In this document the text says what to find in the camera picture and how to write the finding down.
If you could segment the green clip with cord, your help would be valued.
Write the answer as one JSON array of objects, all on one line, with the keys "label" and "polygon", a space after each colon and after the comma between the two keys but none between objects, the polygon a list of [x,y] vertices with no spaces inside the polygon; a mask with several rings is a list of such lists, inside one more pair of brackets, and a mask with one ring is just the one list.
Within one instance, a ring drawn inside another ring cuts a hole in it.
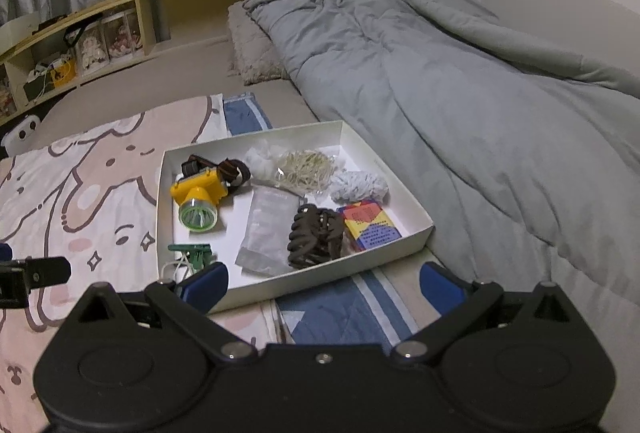
[{"label": "green clip with cord", "polygon": [[160,268],[160,278],[170,278],[176,283],[198,274],[217,259],[208,243],[172,243],[168,251],[178,253],[179,257]]}]

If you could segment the bag of rubber bands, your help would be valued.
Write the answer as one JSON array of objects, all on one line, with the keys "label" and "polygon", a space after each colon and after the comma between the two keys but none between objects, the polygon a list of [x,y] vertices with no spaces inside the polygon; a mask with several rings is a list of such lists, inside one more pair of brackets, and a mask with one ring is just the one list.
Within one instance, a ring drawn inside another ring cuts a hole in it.
[{"label": "bag of rubber bands", "polygon": [[287,152],[280,155],[274,165],[276,182],[302,195],[326,190],[335,171],[334,157],[320,150]]}]

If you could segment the colourful playing card box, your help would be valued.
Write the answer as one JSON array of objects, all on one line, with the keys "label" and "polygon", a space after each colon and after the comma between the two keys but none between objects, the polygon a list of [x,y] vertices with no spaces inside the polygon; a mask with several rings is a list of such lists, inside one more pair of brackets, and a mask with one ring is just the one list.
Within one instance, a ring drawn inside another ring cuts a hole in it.
[{"label": "colourful playing card box", "polygon": [[345,224],[345,231],[357,251],[388,245],[401,238],[400,231],[382,206],[367,199],[337,209]]}]

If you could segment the cartoon bear printed blanket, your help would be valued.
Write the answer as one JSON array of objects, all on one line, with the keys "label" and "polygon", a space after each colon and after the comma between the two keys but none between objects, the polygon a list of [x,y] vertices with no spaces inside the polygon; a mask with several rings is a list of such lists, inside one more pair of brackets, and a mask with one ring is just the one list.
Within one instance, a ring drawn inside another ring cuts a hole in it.
[{"label": "cartoon bear printed blanket", "polygon": [[1,240],[14,257],[66,257],[72,276],[1,313],[1,428],[37,432],[46,418],[32,371],[84,290],[122,291],[157,277],[155,219],[166,150],[266,130],[253,94],[199,96],[77,133],[1,162]]}]

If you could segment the white shallow cardboard box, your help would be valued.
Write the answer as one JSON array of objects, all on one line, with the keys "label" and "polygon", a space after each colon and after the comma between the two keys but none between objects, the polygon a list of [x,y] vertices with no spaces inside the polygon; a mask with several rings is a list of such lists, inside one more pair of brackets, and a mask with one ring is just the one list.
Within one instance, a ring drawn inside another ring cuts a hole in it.
[{"label": "white shallow cardboard box", "polygon": [[[382,175],[390,187],[383,210],[401,237],[378,248],[281,276],[265,277],[244,271],[235,264],[235,258],[244,238],[252,191],[244,188],[241,193],[224,199],[213,231],[192,234],[179,223],[178,205],[172,201],[169,188],[180,175],[181,164],[190,155],[198,155],[214,162],[226,158],[243,160],[251,148],[262,144],[273,145],[282,150],[319,149],[328,155],[337,156],[338,163],[349,171],[362,170]],[[160,167],[156,204],[157,271],[163,277],[169,277],[172,273],[167,265],[177,259],[177,254],[169,251],[168,245],[208,243],[217,260],[226,264],[229,272],[228,291],[214,307],[216,312],[331,283],[408,257],[425,247],[433,227],[431,216],[416,197],[371,146],[344,121],[252,132],[169,149],[164,153]]]}]

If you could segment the beige fluffy pillow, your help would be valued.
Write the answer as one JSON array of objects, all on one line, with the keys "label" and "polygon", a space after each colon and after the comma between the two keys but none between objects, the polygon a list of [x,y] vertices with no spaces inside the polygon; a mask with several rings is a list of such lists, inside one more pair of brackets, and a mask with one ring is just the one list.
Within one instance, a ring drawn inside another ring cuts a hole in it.
[{"label": "beige fluffy pillow", "polygon": [[241,2],[228,7],[228,33],[233,51],[231,70],[246,86],[288,78],[270,37],[250,18]]}]

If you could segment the wooden headboard shelf unit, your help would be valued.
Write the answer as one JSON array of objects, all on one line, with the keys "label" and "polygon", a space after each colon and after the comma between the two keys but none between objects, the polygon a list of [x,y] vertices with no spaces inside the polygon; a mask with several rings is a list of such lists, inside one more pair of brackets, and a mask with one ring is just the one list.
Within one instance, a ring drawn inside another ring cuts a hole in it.
[{"label": "wooden headboard shelf unit", "polygon": [[[239,0],[103,0],[90,8],[70,14],[56,23],[33,31],[1,54],[1,72],[8,79],[15,112],[1,117],[2,124],[27,114],[69,90],[79,88],[113,72],[152,60],[188,45],[224,42],[228,34],[228,7]],[[79,42],[73,38],[79,29],[85,38],[99,38],[93,49],[107,53],[125,28],[129,51],[122,57],[108,55],[103,62],[81,67]],[[28,98],[25,91],[29,72],[39,57],[70,51],[74,54],[75,77],[62,86],[47,86]]]}]

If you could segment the doll in clear case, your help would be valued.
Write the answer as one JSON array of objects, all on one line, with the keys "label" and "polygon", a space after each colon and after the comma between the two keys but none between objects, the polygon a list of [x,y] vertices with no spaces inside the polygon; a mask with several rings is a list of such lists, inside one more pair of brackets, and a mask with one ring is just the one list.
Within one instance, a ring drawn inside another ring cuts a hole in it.
[{"label": "doll in clear case", "polygon": [[102,26],[92,23],[82,32],[76,45],[76,60],[81,75],[92,74],[106,66],[110,61],[106,48]]},{"label": "doll in clear case", "polygon": [[134,8],[107,16],[103,19],[102,27],[112,62],[130,60],[142,49],[138,16]]}]

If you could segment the yellow headlamp with brown strap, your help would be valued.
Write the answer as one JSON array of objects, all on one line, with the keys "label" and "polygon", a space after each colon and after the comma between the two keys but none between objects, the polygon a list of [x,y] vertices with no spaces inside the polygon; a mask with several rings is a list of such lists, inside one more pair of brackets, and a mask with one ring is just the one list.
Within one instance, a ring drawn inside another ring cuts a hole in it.
[{"label": "yellow headlamp with brown strap", "polygon": [[171,185],[170,196],[178,205],[180,223],[192,233],[211,231],[217,225],[222,199],[250,180],[250,169],[239,159],[215,164],[198,155],[190,155],[181,164],[181,174]]}]

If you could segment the grey foil sachet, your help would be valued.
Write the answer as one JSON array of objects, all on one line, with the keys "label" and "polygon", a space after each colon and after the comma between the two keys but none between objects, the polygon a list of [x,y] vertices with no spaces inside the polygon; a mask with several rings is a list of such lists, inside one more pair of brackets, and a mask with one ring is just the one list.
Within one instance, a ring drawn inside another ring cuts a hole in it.
[{"label": "grey foil sachet", "polygon": [[244,238],[235,264],[260,276],[291,273],[288,264],[288,234],[302,199],[274,187],[253,188]]}]

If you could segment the white tissue bag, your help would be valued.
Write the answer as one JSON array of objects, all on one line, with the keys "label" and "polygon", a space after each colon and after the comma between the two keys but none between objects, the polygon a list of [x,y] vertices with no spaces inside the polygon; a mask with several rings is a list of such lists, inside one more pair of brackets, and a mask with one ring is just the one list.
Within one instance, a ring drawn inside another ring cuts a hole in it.
[{"label": "white tissue bag", "polygon": [[252,178],[260,182],[270,182],[276,178],[277,162],[281,150],[266,140],[259,140],[245,154],[245,164]]}]

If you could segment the dark brown hair claw clip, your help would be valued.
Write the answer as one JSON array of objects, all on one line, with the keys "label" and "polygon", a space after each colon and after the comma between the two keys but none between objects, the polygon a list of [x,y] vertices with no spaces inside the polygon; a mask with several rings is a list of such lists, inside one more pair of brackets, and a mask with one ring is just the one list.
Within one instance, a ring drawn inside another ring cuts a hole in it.
[{"label": "dark brown hair claw clip", "polygon": [[288,234],[288,265],[303,269],[339,259],[344,233],[340,213],[314,204],[300,206]]}]

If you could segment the yellow bucket on shelf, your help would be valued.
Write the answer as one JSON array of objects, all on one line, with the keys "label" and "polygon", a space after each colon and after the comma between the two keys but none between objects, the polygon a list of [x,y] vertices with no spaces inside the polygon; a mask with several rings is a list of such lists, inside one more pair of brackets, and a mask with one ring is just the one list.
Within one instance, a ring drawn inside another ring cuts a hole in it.
[{"label": "yellow bucket on shelf", "polygon": [[55,88],[65,86],[76,77],[76,65],[73,57],[61,57],[51,64],[50,77]]}]

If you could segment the grey quilted duvet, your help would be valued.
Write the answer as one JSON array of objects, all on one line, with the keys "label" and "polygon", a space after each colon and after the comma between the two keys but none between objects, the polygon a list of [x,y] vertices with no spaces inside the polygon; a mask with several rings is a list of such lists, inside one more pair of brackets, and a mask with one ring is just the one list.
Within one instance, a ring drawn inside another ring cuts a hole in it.
[{"label": "grey quilted duvet", "polygon": [[471,0],[245,0],[322,120],[349,123],[435,222],[459,277],[560,285],[639,343],[639,81]]}]

